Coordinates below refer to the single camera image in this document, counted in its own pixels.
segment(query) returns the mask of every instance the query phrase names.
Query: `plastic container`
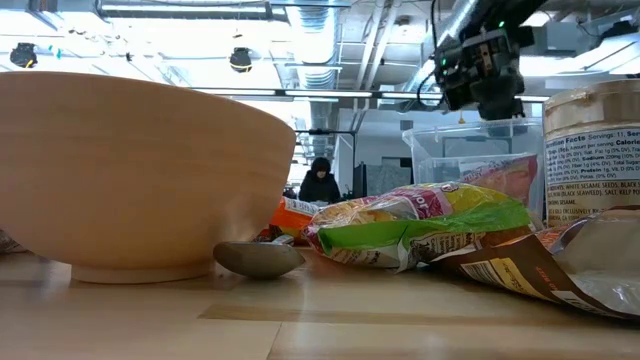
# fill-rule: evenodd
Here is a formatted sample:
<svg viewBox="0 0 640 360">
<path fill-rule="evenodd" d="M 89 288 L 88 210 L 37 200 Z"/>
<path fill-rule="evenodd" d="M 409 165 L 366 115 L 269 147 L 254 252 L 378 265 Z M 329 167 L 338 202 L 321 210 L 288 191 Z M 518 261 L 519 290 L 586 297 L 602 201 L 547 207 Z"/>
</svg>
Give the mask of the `plastic container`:
<svg viewBox="0 0 640 360">
<path fill-rule="evenodd" d="M 462 181 L 518 198 L 542 219 L 541 119 L 482 121 L 405 131 L 416 183 Z"/>
<path fill-rule="evenodd" d="M 555 95 L 545 114 L 549 225 L 640 204 L 640 80 Z"/>
</svg>

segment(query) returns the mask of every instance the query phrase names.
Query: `food packaging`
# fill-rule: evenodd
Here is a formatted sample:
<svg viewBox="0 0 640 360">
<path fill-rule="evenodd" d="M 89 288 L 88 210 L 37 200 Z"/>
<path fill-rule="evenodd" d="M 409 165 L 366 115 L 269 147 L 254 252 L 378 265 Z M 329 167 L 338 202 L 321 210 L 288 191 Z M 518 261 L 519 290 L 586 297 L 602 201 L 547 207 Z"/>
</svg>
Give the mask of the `food packaging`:
<svg viewBox="0 0 640 360">
<path fill-rule="evenodd" d="M 403 271 L 486 239 L 529 234 L 518 200 L 462 183 L 411 185 L 320 209 L 303 231 L 335 261 Z"/>
<path fill-rule="evenodd" d="M 260 232 L 254 241 L 271 242 L 281 235 L 290 235 L 295 245 L 306 245 L 302 240 L 301 231 L 304 229 L 320 208 L 312 203 L 282 197 L 280 204 L 273 214 L 269 225 Z"/>
<path fill-rule="evenodd" d="M 431 263 L 542 300 L 640 320 L 639 209 L 614 208 L 503 243 L 481 238 Z"/>
<path fill-rule="evenodd" d="M 640 81 L 593 83 L 545 104 L 547 219 L 640 204 Z"/>
</svg>

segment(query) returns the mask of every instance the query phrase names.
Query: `plastic bag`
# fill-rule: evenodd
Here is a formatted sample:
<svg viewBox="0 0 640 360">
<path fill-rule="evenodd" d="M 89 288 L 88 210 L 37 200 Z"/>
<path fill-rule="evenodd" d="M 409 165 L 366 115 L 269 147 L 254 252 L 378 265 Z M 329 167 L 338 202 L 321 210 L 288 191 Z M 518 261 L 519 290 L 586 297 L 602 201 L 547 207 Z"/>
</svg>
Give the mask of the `plastic bag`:
<svg viewBox="0 0 640 360">
<path fill-rule="evenodd" d="M 461 169 L 460 182 L 495 190 L 529 205 L 531 184 L 538 171 L 536 155 L 465 165 L 471 169 Z"/>
<path fill-rule="evenodd" d="M 303 236 L 341 263 L 415 267 L 481 238 L 506 241 L 530 233 L 521 202 L 461 183 L 412 185 L 321 209 Z"/>
</svg>

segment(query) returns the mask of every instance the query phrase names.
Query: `nutrition facts label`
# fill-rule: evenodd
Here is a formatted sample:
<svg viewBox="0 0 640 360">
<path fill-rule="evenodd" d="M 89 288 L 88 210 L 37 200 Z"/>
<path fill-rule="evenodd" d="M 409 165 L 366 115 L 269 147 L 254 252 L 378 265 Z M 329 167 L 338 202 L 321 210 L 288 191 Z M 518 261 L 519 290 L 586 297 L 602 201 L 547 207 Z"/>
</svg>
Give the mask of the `nutrition facts label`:
<svg viewBox="0 0 640 360">
<path fill-rule="evenodd" d="M 640 203 L 640 128 L 549 140 L 546 154 L 550 226 Z"/>
<path fill-rule="evenodd" d="M 640 179 L 640 129 L 616 129 L 547 142 L 548 184 Z"/>
</svg>

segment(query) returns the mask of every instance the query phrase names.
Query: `ceiling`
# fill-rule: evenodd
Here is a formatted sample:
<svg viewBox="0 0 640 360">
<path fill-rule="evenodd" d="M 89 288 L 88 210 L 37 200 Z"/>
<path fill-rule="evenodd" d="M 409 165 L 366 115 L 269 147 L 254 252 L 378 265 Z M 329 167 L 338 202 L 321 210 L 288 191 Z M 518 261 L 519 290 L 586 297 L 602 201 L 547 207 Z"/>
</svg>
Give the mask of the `ceiling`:
<svg viewBox="0 0 640 360">
<path fill-rule="evenodd" d="M 292 27 L 287 20 L 291 7 L 280 6 L 286 0 L 246 1 L 1 1 L 0 71 L 22 70 L 9 61 L 9 54 L 17 43 L 28 42 L 36 45 L 38 54 L 38 64 L 32 71 L 111 75 L 184 87 L 301 87 L 300 69 L 309 64 L 300 61 L 300 54 L 320 51 L 320 42 L 302 38 L 299 29 Z M 375 29 L 375 0 L 289 0 L 296 1 L 342 5 L 336 8 L 336 54 L 328 67 L 336 72 L 335 82 L 331 83 L 336 89 L 361 89 L 360 84 L 369 77 L 374 89 L 402 89 L 430 55 L 422 50 L 428 36 L 429 1 L 405 0 L 398 2 L 397 9 L 392 9 L 391 0 L 383 2 L 381 21 Z M 454 3 L 455 0 L 438 1 L 436 23 L 451 14 Z M 548 1 L 526 24 L 560 29 L 541 34 L 551 39 L 566 35 L 575 51 L 559 55 L 537 49 L 524 54 L 520 70 L 525 76 L 526 94 L 549 96 L 595 81 L 640 73 L 638 36 L 607 40 L 599 48 L 595 48 L 594 37 L 616 19 L 637 21 L 639 6 L 640 0 Z M 371 38 L 374 46 L 366 56 L 371 34 L 375 34 Z M 249 73 L 240 74 L 229 65 L 229 56 L 238 47 L 251 49 L 253 68 Z M 374 66 L 377 52 L 381 62 Z M 365 76 L 360 79 L 362 69 Z M 318 106 L 311 106 L 308 101 L 253 101 L 251 105 L 299 130 L 316 124 L 314 111 Z M 344 107 L 345 102 L 327 106 Z M 395 119 L 393 114 L 389 112 L 382 118 Z M 331 120 L 331 116 L 324 124 L 338 128 L 338 121 Z M 331 140 L 303 136 L 301 142 L 303 145 L 296 151 L 300 159 L 332 153 Z"/>
</svg>

